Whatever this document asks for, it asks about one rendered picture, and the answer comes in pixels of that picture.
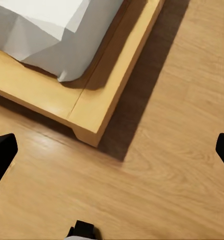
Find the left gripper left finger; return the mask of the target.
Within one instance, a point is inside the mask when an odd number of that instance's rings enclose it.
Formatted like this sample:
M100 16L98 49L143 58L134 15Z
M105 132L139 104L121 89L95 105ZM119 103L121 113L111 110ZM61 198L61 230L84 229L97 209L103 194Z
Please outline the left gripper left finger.
M0 180L18 152L14 133L0 136Z

